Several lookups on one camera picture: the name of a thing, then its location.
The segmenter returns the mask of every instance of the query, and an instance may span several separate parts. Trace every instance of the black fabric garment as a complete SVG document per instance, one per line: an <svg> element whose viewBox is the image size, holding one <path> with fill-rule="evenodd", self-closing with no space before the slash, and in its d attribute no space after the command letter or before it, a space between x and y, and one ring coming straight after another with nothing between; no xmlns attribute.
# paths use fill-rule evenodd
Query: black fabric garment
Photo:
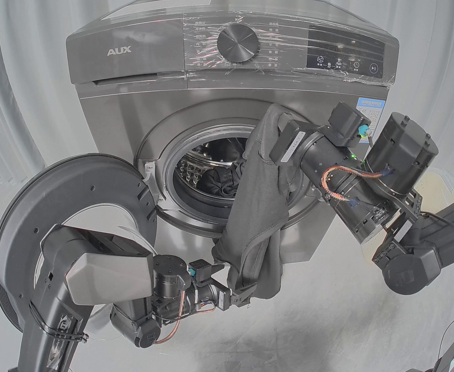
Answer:
<svg viewBox="0 0 454 372"><path fill-rule="evenodd" d="M244 164L245 160L242 160L232 163L228 168L215 167L207 170L199 179L196 189L209 195L234 197L241 181Z"/></svg>
<svg viewBox="0 0 454 372"><path fill-rule="evenodd" d="M299 168L277 166L269 153L279 138L278 122L290 111L272 104L251 133L242 178L222 237L211 254L231 265L230 288L257 282L254 296L268 299L280 290L280 229L289 218L287 198Z"/></svg>

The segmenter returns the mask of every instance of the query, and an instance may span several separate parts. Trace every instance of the clothes inside drum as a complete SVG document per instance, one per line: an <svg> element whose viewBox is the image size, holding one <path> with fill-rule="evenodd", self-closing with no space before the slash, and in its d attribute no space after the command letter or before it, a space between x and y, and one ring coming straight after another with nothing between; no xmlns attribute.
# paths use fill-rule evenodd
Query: clothes inside drum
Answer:
<svg viewBox="0 0 454 372"><path fill-rule="evenodd" d="M246 138L223 138L187 152L175 171L181 182L204 195L234 199L245 160Z"/></svg>

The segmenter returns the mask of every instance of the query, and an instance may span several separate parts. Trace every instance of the blue connector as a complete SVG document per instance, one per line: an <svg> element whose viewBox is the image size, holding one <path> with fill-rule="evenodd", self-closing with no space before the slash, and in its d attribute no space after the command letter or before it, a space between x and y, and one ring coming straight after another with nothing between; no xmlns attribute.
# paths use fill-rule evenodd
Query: blue connector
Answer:
<svg viewBox="0 0 454 372"><path fill-rule="evenodd" d="M370 129L370 127L367 126L367 124L363 124L358 127L358 134L360 137L365 138L367 135L367 131Z"/></svg>

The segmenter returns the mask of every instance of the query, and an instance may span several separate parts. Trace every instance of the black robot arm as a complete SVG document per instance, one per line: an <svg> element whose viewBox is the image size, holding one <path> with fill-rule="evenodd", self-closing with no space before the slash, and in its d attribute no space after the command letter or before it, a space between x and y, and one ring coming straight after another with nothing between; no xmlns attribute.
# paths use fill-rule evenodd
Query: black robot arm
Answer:
<svg viewBox="0 0 454 372"><path fill-rule="evenodd" d="M438 214L421 211L422 196L413 186L438 149L416 122L392 113L361 161L349 148L369 125L344 103L333 110L329 126L286 120L270 157L301 167L360 243L386 229L373 262L389 288L409 295L454 263L454 203Z"/></svg>
<svg viewBox="0 0 454 372"><path fill-rule="evenodd" d="M163 343L161 327L218 308L248 304L256 284L233 293L211 275L223 265L153 255L133 240L55 225L41 242L44 262L11 372L68 372L94 305L113 304L113 326L136 347ZM213 308L201 310L206 305Z"/></svg>

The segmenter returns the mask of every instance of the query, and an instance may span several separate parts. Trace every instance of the label sticker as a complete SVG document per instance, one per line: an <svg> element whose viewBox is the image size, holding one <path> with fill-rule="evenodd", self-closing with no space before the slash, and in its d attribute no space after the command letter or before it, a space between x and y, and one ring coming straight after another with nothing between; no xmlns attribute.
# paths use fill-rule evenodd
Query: label sticker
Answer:
<svg viewBox="0 0 454 372"><path fill-rule="evenodd" d="M218 296L218 308L220 310L224 309L224 293L220 291L220 295Z"/></svg>
<svg viewBox="0 0 454 372"><path fill-rule="evenodd" d="M211 0L155 0L154 2L144 2L132 5L126 5L110 15L101 18L101 21L116 16L125 16L129 14L137 14L138 12L152 11L155 9L174 9L177 7L189 7L192 5L210 5Z"/></svg>
<svg viewBox="0 0 454 372"><path fill-rule="evenodd" d="M385 107L385 101L382 99L371 99L371 98L358 98L356 108L363 113L367 118L370 119L370 129L372 130L371 136L375 133L375 128L380 120L380 116ZM368 139L361 139L360 143L369 143Z"/></svg>
<svg viewBox="0 0 454 372"><path fill-rule="evenodd" d="M292 156L292 154L294 153L294 151L296 150L296 147L301 143L301 141L303 140L304 138L304 135L306 135L306 133L304 131L299 131L299 133L296 135L296 138L294 138L294 140L292 141L292 143L290 144L289 148L287 149L286 153L283 155L283 157L280 159L280 162L281 163L286 163L287 161L289 161L290 157Z"/></svg>

